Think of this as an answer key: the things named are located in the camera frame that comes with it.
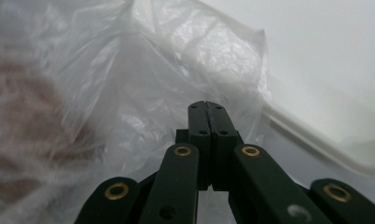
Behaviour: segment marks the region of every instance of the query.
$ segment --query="white surface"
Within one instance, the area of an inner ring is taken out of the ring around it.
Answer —
[[[375,175],[375,1],[201,1],[265,29],[274,120]]]

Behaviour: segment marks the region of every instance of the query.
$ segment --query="crumpled plastic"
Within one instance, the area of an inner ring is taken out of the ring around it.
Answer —
[[[0,0],[0,223],[73,223],[106,179],[156,172],[197,101],[260,144],[267,74],[264,32],[197,1]],[[234,222],[200,193],[198,223]]]

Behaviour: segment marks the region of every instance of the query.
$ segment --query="clear plastic bag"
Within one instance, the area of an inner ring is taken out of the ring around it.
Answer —
[[[0,0],[0,223],[72,223],[107,178],[154,173],[197,101],[260,144],[267,73],[264,32],[196,1]],[[228,209],[201,192],[198,222]]]

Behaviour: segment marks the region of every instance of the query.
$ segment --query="plastic bag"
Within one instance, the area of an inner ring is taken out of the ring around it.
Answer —
[[[260,144],[267,72],[264,33],[196,1],[0,0],[0,77],[15,83],[0,111],[26,110],[0,112],[1,189],[15,195],[0,223],[72,223],[107,178],[151,175],[197,101]],[[226,193],[200,193],[198,223],[233,222]]]

